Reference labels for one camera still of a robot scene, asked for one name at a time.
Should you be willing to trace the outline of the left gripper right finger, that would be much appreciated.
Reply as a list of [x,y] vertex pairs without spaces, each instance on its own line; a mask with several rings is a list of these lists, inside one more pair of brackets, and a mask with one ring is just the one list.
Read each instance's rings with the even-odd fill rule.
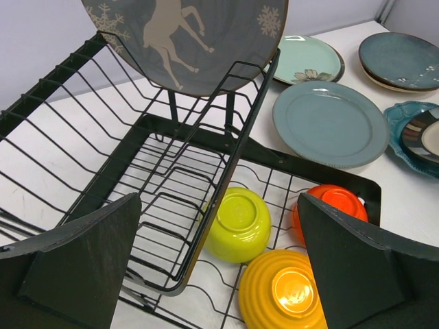
[[303,193],[298,211],[329,328],[437,328],[438,248]]

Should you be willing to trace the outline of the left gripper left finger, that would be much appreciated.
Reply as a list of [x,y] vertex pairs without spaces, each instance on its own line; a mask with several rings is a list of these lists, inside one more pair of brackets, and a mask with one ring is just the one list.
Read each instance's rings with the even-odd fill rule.
[[1,327],[109,328],[140,213],[131,193],[1,247]]

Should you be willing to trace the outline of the black striped cream plate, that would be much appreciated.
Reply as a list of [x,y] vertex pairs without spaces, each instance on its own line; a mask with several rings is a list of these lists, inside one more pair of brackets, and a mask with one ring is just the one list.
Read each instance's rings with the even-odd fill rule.
[[403,128],[401,141],[412,156],[437,167],[438,106],[411,118]]

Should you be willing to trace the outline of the grey deer plate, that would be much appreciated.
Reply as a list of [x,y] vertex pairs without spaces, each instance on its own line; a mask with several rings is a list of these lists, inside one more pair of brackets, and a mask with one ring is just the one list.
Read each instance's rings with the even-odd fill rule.
[[237,90],[268,65],[288,1],[83,1],[127,64],[169,90],[209,96]]

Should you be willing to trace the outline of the orange bowl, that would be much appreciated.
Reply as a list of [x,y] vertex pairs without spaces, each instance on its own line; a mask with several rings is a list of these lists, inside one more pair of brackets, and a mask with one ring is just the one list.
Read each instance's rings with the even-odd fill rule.
[[322,184],[307,192],[352,217],[368,222],[368,215],[363,203],[346,188],[334,184]]

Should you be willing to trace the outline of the yellow ribbed bowl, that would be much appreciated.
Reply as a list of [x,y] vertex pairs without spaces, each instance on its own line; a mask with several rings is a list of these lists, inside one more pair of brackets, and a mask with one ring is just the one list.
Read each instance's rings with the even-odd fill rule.
[[276,249],[256,257],[239,284],[248,328],[327,328],[308,256]]

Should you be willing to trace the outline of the green bowl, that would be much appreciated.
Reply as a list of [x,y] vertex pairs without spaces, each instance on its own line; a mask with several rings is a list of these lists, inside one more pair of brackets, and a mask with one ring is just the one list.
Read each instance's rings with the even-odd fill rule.
[[212,221],[204,249],[224,262],[246,263],[266,249],[271,227],[268,206],[257,193],[229,187]]

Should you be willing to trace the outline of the grey blue plate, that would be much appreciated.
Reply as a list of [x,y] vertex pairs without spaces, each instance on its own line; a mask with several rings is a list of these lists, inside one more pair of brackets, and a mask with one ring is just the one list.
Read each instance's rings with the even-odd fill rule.
[[274,127],[298,156],[351,169],[379,158],[390,132],[378,107],[356,90],[312,81],[285,89],[272,108]]

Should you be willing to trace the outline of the teal scalloped plate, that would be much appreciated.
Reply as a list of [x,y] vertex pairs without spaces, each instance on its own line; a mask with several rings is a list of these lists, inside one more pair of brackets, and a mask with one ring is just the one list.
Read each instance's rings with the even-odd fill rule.
[[405,101],[396,103],[385,109],[383,115],[387,120],[390,130],[389,146],[397,157],[406,163],[408,167],[419,174],[438,179],[438,166],[424,163],[422,160],[409,155],[401,143],[401,134],[405,125],[416,115],[437,108],[438,104],[422,101]]

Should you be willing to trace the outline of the dark blue speckled plate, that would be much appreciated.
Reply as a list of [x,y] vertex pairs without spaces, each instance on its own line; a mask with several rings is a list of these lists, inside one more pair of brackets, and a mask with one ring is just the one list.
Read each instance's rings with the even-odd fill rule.
[[416,92],[438,89],[438,47],[408,34],[383,32],[363,40],[358,56],[374,80]]

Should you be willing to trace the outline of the mint green flower plate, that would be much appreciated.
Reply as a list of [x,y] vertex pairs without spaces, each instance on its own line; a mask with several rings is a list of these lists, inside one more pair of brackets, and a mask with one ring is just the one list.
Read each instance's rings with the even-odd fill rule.
[[327,43],[309,36],[284,36],[274,79],[292,86],[308,81],[338,82],[345,72],[342,56]]

